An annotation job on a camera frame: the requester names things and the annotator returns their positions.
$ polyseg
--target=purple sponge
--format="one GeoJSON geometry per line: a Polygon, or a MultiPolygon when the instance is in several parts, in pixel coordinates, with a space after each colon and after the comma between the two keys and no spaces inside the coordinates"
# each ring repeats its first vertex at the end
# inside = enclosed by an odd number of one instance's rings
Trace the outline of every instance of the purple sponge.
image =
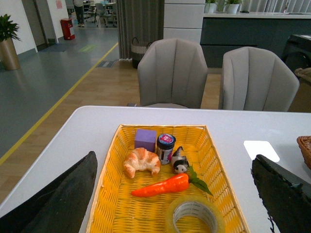
{"type": "Polygon", "coordinates": [[[154,153],[156,149],[156,131],[138,129],[135,136],[135,148],[140,147],[154,153]]]}

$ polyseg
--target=gold planter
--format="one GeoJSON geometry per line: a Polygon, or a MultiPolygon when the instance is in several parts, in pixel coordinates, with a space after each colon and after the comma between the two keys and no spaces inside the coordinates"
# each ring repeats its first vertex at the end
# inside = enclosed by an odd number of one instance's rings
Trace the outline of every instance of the gold planter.
{"type": "Polygon", "coordinates": [[[18,56],[11,38],[0,42],[0,60],[6,70],[20,68],[18,56]]]}

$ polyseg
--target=orange carrot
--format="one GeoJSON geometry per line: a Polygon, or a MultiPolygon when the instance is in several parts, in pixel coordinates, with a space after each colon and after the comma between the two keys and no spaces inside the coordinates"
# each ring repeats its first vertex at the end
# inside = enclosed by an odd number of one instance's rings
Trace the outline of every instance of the orange carrot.
{"type": "Polygon", "coordinates": [[[193,171],[192,167],[190,168],[190,171],[193,178],[189,179],[189,176],[186,173],[181,173],[170,177],[167,180],[137,189],[131,192],[131,195],[135,197],[146,198],[163,193],[181,192],[187,190],[190,186],[190,183],[212,195],[207,187],[207,184],[196,177],[196,173],[193,171]]]}

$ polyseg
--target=carrot leaves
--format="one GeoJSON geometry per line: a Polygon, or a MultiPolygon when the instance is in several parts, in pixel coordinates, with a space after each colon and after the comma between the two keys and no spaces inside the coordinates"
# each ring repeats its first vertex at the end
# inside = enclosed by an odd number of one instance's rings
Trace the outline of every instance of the carrot leaves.
{"type": "Polygon", "coordinates": [[[204,192],[207,192],[208,194],[214,196],[211,191],[209,190],[207,184],[200,180],[200,178],[197,177],[196,172],[193,170],[192,166],[189,166],[189,170],[190,170],[190,179],[189,179],[189,183],[192,183],[194,186],[198,187],[199,189],[201,189],[204,192]]]}

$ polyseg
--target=plant pot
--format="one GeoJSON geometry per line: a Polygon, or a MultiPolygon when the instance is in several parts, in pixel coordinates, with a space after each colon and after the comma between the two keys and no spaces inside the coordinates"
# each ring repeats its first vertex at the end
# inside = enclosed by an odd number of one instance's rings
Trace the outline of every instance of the plant pot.
{"type": "Polygon", "coordinates": [[[217,5],[215,3],[205,3],[204,13],[214,13],[217,5]]]}
{"type": "Polygon", "coordinates": [[[20,68],[18,56],[11,38],[0,42],[0,60],[6,70],[20,68]]]}
{"type": "Polygon", "coordinates": [[[240,4],[229,4],[227,8],[227,13],[228,14],[236,14],[238,11],[240,4]]]}

